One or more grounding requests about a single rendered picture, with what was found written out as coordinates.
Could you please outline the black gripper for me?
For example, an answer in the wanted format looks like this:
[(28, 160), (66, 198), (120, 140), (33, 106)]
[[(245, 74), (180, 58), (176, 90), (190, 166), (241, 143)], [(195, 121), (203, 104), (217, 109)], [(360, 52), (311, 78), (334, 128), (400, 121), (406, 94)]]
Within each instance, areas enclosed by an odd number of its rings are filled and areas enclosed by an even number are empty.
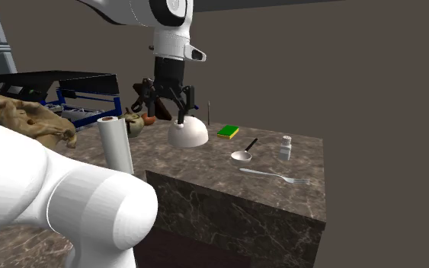
[(154, 81), (144, 78), (141, 83), (133, 84), (133, 90), (139, 95), (130, 109), (134, 113), (141, 111), (145, 105), (148, 117), (155, 116), (156, 92), (159, 97), (174, 101), (178, 107), (177, 124), (184, 123), (185, 115), (196, 108), (195, 87), (182, 86), (185, 61), (161, 56), (155, 57)]

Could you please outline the dark brown wooden block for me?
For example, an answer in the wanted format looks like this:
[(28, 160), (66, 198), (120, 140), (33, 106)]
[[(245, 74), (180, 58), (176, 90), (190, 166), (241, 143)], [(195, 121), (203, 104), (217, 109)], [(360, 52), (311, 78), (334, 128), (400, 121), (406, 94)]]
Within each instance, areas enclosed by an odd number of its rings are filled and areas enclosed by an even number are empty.
[[(133, 85), (133, 89), (139, 95), (136, 101), (131, 105), (131, 110), (134, 113), (138, 113), (141, 111), (142, 106), (144, 104), (144, 100), (142, 98), (142, 83), (135, 83)], [(172, 116), (166, 109), (165, 105), (162, 103), (162, 99), (160, 97), (156, 97), (155, 102), (155, 117), (159, 120), (167, 120), (171, 121)]]

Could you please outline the white dome-shaped vessel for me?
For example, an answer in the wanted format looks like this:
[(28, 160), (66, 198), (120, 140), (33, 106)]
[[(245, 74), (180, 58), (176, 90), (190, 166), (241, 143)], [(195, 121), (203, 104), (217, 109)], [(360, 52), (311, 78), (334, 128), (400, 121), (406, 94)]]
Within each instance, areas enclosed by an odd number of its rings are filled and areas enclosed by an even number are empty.
[(206, 125), (196, 117), (184, 116), (183, 123), (175, 120), (168, 129), (168, 143), (177, 148), (193, 148), (209, 140)]

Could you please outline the olive green teapot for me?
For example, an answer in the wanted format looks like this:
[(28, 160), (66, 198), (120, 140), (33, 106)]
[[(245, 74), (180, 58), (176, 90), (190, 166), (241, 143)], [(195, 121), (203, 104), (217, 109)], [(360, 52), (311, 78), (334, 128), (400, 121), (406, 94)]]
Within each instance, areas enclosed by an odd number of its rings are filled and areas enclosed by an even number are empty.
[(126, 132), (129, 138), (137, 137), (145, 126), (144, 119), (128, 107), (126, 107), (126, 112), (118, 116), (118, 118), (125, 120)]

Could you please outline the green and yellow sponge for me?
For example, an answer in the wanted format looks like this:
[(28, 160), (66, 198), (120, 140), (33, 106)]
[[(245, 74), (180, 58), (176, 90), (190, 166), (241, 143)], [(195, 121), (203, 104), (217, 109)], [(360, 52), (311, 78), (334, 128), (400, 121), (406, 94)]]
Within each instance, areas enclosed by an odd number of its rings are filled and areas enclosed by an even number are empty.
[(233, 136), (237, 134), (239, 131), (238, 126), (232, 126), (232, 125), (225, 125), (223, 128), (221, 128), (220, 131), (216, 134), (218, 138), (221, 139), (231, 139)]

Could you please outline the white paper towel roll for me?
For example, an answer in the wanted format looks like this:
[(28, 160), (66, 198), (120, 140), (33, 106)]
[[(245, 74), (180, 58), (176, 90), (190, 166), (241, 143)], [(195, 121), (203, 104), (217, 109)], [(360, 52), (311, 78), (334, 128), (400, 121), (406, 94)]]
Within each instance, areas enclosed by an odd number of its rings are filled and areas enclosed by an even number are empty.
[(124, 118), (104, 116), (98, 119), (98, 128), (107, 167), (133, 174), (133, 161)]

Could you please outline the black appliance with dials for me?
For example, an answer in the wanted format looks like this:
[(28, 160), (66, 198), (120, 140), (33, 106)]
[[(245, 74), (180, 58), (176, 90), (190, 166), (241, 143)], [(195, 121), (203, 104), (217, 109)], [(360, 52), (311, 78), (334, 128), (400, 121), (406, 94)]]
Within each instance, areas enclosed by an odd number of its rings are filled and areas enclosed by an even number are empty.
[(0, 95), (41, 102), (46, 100), (48, 90), (56, 81), (62, 89), (91, 94), (119, 94), (115, 74), (52, 70), (0, 74)]

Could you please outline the silver fork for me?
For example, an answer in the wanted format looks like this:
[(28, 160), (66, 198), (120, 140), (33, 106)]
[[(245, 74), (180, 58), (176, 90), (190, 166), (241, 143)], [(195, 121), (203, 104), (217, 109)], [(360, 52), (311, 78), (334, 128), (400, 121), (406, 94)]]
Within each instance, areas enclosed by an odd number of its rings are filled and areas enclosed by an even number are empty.
[(272, 173), (268, 173), (268, 172), (263, 172), (263, 171), (255, 171), (252, 169), (247, 169), (247, 168), (239, 168), (240, 171), (243, 172), (248, 172), (248, 173), (252, 173), (252, 174), (261, 174), (261, 175), (268, 175), (268, 176), (274, 176), (274, 177), (279, 177), (281, 179), (283, 179), (284, 181), (286, 181), (287, 183), (292, 183), (292, 184), (310, 184), (310, 180), (309, 179), (297, 179), (297, 178), (290, 178), (290, 177), (285, 177), (279, 174), (272, 174)]

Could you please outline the white salt shaker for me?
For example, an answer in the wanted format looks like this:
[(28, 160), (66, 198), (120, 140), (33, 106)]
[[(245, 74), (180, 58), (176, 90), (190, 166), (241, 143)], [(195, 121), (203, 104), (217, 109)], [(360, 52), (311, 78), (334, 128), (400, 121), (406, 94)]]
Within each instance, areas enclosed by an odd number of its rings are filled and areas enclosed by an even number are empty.
[(280, 143), (279, 159), (282, 161), (289, 161), (291, 148), (292, 148), (291, 137), (283, 136), (282, 141)]

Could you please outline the brown rough sculpted figure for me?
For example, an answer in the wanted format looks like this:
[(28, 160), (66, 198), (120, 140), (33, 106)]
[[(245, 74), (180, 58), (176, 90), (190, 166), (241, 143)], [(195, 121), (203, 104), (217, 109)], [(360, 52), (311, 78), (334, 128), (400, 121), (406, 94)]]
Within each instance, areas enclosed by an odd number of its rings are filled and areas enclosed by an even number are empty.
[(76, 147), (75, 126), (37, 102), (0, 95), (0, 125), (36, 139), (49, 149), (59, 141), (65, 141), (68, 148)]

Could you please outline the blue frame rack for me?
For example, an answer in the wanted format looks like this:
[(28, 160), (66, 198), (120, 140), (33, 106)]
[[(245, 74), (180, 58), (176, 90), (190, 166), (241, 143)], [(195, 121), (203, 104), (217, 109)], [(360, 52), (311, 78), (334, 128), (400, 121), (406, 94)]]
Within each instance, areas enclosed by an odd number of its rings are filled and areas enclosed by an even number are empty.
[[(122, 113), (120, 95), (118, 91), (114, 93), (102, 93), (98, 91), (80, 91), (59, 87), (56, 89), (57, 99), (40, 103), (49, 108), (54, 113), (71, 122), (76, 129), (92, 126), (99, 118), (107, 116), (120, 116)], [(86, 107), (77, 107), (67, 104), (66, 98), (86, 99), (91, 101), (102, 101), (112, 104), (111, 110), (97, 110)]]

